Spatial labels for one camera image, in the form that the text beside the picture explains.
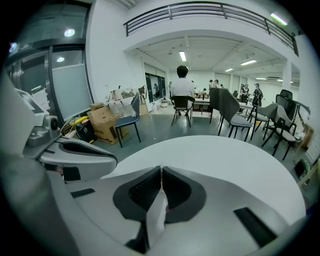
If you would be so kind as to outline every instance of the floor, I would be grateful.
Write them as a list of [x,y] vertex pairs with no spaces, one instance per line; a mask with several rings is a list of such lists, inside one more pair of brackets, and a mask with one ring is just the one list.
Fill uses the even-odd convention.
[[[218,112],[213,113],[211,124],[209,124],[210,119],[208,118],[209,116],[208,113],[203,113],[201,117],[201,113],[194,112],[194,115],[191,119],[191,127],[189,127],[187,117],[185,116],[180,116],[177,120],[174,121],[173,126],[171,126],[174,112],[170,113],[171,110],[169,107],[165,109],[160,109],[160,111],[167,112],[167,113],[161,113],[161,114],[154,113],[154,114],[150,114],[150,116],[148,115],[140,116],[140,120],[137,123],[137,127],[139,130],[141,143],[139,143],[134,125],[130,125],[128,126],[129,134],[126,135],[122,140],[123,148],[120,147],[119,143],[111,145],[99,140],[95,141],[94,145],[115,154],[120,162],[125,158],[127,158],[128,156],[134,154],[135,152],[138,152],[141,149],[144,149],[150,145],[153,145],[165,140],[169,140],[177,137],[183,137],[183,136],[195,136],[195,135],[217,136],[218,135],[218,127],[220,123],[220,114]],[[224,121],[220,136],[227,137],[229,135],[229,131],[230,131],[229,124],[227,121]],[[243,132],[241,131],[241,129],[238,129],[235,139],[243,141],[245,139],[246,132],[247,132],[247,129],[245,129]],[[251,136],[251,132],[250,132],[247,139],[247,143],[250,143],[252,145],[255,145],[261,148],[261,145],[263,143],[264,132],[265,131],[263,130],[262,126],[260,126],[258,131],[254,133],[252,140],[250,140],[250,136]],[[233,130],[233,134],[231,136],[232,138],[234,137],[234,134],[235,134],[235,129]],[[268,141],[268,143],[263,147],[262,150],[266,151],[269,154],[272,154],[274,150],[273,146],[277,143],[277,140],[278,140],[278,137],[274,135]],[[294,171],[294,167],[295,167],[294,160],[299,160],[300,155],[303,154],[303,152],[300,151],[298,155],[296,155],[295,154],[296,149],[291,148],[285,160],[282,161],[282,158],[285,155],[286,149],[287,149],[286,144],[282,142],[279,145],[274,157],[284,165],[284,167],[292,174],[292,176],[298,182],[298,177],[296,176]],[[247,159],[248,164],[250,164],[250,159],[253,158],[254,156],[245,155],[245,153],[243,153],[243,157],[244,159]],[[315,192],[311,188],[310,189],[308,188],[307,191],[302,191],[307,208],[309,208],[313,204],[313,202],[317,199],[314,193]]]

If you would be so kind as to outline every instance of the man sitting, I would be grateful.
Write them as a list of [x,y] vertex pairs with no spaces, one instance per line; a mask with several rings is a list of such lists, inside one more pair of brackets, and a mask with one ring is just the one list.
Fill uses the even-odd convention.
[[[186,66],[179,66],[176,69],[176,73],[178,75],[178,79],[173,81],[172,89],[171,89],[171,96],[194,96],[194,84],[189,81],[186,76],[188,74],[188,68]],[[192,107],[192,101],[188,101],[188,110],[185,115],[188,115],[188,112],[190,108]]]

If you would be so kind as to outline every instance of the gray chair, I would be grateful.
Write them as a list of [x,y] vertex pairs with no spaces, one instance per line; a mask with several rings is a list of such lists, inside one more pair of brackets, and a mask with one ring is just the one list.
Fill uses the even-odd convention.
[[219,104],[219,91],[220,88],[210,88],[209,90],[209,96],[210,96],[210,105],[209,107],[211,108],[211,117],[210,117],[210,124],[212,120],[212,114],[214,110],[220,110],[220,104]]
[[131,101],[131,106],[135,112],[135,116],[126,116],[126,117],[123,117],[123,118],[120,118],[118,119],[116,122],[115,122],[115,131],[116,131],[116,135],[119,139],[119,143],[120,143],[120,146],[122,148],[122,142],[121,142],[121,139],[123,139],[123,135],[122,135],[122,132],[121,132],[121,127],[125,127],[125,126],[129,126],[129,125],[134,125],[135,127],[135,131],[136,131],[136,134],[138,135],[138,139],[139,139],[139,142],[141,143],[141,139],[140,139],[140,136],[139,136],[139,132],[138,132],[138,128],[137,128],[137,124],[136,122],[139,121],[139,118],[140,118],[140,102],[139,102],[139,94],[137,93],[133,100]]
[[250,140],[254,137],[254,133],[259,129],[260,125],[262,122],[266,123],[266,128],[263,136],[263,140],[265,140],[267,131],[268,131],[268,126],[269,126],[269,121],[270,119],[274,122],[275,117],[276,117],[276,112],[277,112],[278,104],[277,103],[271,103],[268,106],[261,107],[261,106],[254,106],[253,109],[250,112],[250,115],[247,120],[250,119],[250,122],[252,120],[252,117],[254,117],[254,123],[253,123],[253,130],[251,134]]
[[[194,106],[196,99],[191,96],[172,96],[170,98],[170,100],[171,100],[173,108],[175,110],[171,126],[174,124],[175,117],[176,117],[176,119],[178,119],[178,113],[185,112],[186,116],[188,118],[188,121],[189,121],[189,126],[191,127],[190,118],[192,116],[192,108]],[[191,107],[188,107],[189,101],[192,102]]]
[[[286,140],[288,142],[288,148],[286,149],[284,157],[282,158],[282,161],[283,161],[283,160],[285,160],[285,158],[289,152],[289,149],[291,147],[291,143],[294,143],[296,141],[296,138],[294,137],[294,135],[295,135],[295,132],[297,129],[297,125],[288,118],[284,107],[281,105],[277,106],[274,121],[275,121],[274,122],[274,129],[272,130],[271,134],[265,140],[265,142],[262,144],[261,147],[262,148],[264,147],[264,145],[268,142],[268,140],[270,140],[270,138],[274,135],[274,133],[278,134],[279,139],[278,139],[277,143],[275,144],[275,146],[273,147],[274,150],[273,150],[272,156],[274,156],[276,154],[276,151],[278,149],[280,142],[282,140]],[[293,134],[290,133],[290,129],[292,126],[294,126]]]
[[236,127],[234,138],[237,135],[237,131],[239,127],[248,128],[248,131],[244,139],[244,141],[247,141],[248,134],[249,134],[250,128],[252,127],[252,124],[248,120],[236,114],[240,109],[240,104],[236,100],[236,98],[229,92],[229,90],[225,88],[222,88],[219,90],[220,90],[219,91],[219,111],[220,111],[220,114],[222,115],[222,120],[221,120],[218,136],[220,135],[224,119],[226,119],[231,125],[231,130],[228,137],[230,138],[234,130],[234,127]]

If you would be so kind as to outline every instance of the black hair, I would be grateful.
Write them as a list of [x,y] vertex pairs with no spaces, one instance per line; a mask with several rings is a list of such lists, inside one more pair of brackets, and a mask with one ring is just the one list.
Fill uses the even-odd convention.
[[185,78],[188,74],[188,68],[186,66],[178,66],[176,73],[179,78]]

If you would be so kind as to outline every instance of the metal railing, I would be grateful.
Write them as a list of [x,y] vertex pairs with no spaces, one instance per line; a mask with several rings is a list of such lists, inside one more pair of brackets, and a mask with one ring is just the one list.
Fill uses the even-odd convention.
[[169,21],[177,17],[215,16],[254,25],[272,37],[276,37],[298,55],[295,38],[274,22],[251,10],[231,4],[210,1],[190,1],[165,5],[138,15],[124,23],[126,36],[152,23]]

